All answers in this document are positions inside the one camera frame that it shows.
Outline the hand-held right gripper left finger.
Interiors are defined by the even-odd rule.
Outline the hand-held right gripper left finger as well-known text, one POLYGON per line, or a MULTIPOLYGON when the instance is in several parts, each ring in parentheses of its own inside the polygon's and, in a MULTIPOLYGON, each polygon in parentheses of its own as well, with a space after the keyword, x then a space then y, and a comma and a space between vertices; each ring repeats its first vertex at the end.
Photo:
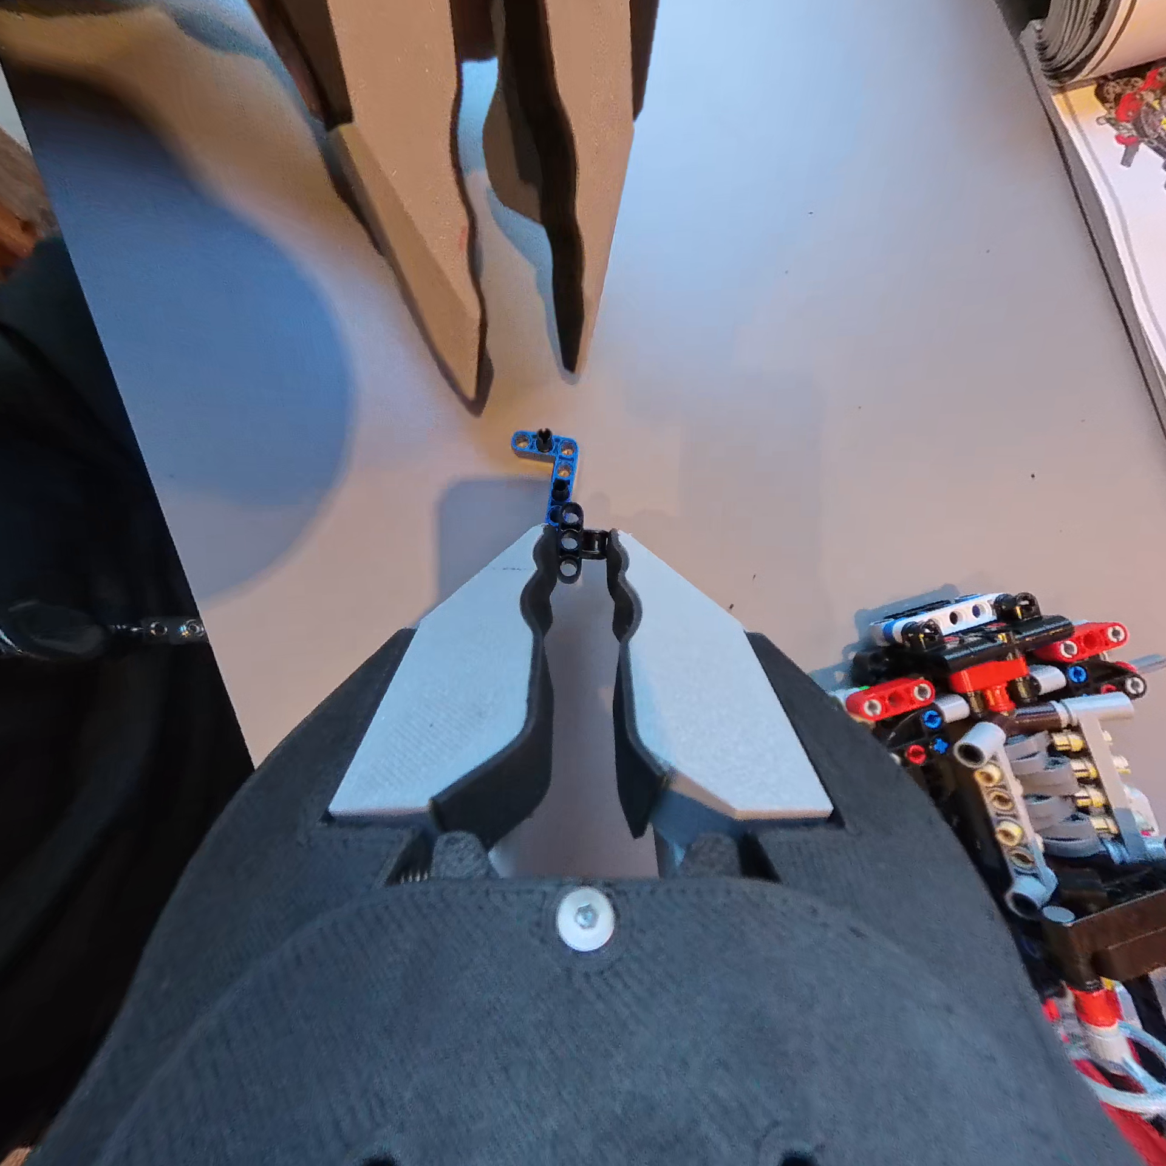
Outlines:
POLYGON ((555 537, 531 527, 426 613, 327 806, 345 826, 462 831, 487 848, 549 787, 555 537))

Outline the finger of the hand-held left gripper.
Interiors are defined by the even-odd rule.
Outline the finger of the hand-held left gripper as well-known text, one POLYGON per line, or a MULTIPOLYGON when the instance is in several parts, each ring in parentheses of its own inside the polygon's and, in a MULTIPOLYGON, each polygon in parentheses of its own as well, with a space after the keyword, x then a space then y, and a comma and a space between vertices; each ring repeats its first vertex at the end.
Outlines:
POLYGON ((352 114, 330 130, 341 169, 447 383, 466 409, 481 411, 491 365, 456 148, 452 7, 338 1, 329 12, 352 114))
POLYGON ((635 5, 491 3, 498 80, 486 118, 492 193, 542 226, 563 368, 587 362, 635 121, 635 5))

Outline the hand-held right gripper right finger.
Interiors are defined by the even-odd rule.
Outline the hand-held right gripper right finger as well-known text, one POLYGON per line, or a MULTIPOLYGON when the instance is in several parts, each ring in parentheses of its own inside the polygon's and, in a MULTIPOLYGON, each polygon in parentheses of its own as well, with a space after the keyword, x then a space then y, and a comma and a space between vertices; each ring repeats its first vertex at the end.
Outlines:
POLYGON ((742 836, 834 812, 730 612, 624 532, 606 541, 616 787, 634 837, 742 836))

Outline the black angled connector piece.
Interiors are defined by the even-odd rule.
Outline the black angled connector piece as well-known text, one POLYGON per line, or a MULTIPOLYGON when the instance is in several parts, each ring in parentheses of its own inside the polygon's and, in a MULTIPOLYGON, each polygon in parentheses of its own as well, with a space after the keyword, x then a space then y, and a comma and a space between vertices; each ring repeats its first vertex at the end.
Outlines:
POLYGON ((606 559, 610 532, 588 527, 579 502, 551 500, 547 525, 555 536, 558 582, 574 584, 581 577, 584 562, 606 559))

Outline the blue angled beam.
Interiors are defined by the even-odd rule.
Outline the blue angled beam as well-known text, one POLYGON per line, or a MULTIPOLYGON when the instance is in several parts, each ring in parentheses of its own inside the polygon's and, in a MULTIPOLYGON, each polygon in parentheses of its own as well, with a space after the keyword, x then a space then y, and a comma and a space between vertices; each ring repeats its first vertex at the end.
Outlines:
POLYGON ((573 501, 573 489, 579 468, 579 444, 569 436, 555 433, 552 452, 540 454, 534 447, 535 430, 515 430, 511 439, 511 448, 519 458, 544 462, 549 466, 549 486, 545 511, 549 501, 573 501))

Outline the brick car chassis model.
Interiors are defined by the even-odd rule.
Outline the brick car chassis model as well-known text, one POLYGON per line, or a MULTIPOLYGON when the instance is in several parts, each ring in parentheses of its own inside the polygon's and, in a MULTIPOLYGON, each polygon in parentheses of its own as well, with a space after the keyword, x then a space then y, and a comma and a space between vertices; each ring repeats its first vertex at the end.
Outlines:
POLYGON ((1113 745, 1163 655, 1127 644, 1120 620, 971 593, 874 620, 831 697, 928 794, 1073 1067, 1163 1163, 1163 827, 1113 745))

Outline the building instruction booklet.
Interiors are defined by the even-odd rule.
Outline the building instruction booklet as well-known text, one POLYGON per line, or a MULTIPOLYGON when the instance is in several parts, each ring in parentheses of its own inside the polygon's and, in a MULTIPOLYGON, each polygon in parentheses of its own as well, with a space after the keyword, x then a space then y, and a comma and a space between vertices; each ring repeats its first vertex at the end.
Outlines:
POLYGON ((999 1, 1164 426, 1164 3, 999 1))

